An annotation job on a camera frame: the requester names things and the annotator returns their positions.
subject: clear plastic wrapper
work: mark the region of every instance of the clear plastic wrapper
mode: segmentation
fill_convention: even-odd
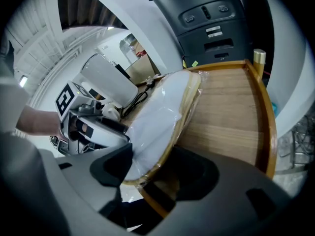
[[[134,155],[124,184],[144,186],[166,162],[191,119],[201,94],[200,82],[199,73],[183,70],[157,84],[126,133]]]

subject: green sticker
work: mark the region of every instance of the green sticker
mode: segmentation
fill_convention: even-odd
[[[194,61],[194,63],[192,63],[192,67],[195,67],[195,66],[197,66],[198,65],[198,62],[197,61]]]

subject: gold cap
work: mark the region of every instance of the gold cap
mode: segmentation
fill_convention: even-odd
[[[265,64],[266,52],[262,49],[254,49],[254,62],[258,64]]]

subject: gold cylinder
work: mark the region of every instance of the gold cylinder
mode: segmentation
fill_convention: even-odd
[[[266,52],[262,49],[254,49],[254,64],[258,75],[262,78],[266,62]]]

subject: white electric appliance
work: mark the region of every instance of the white electric appliance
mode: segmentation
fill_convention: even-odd
[[[94,54],[82,67],[73,82],[88,83],[117,108],[127,107],[138,93],[138,88],[101,54]]]

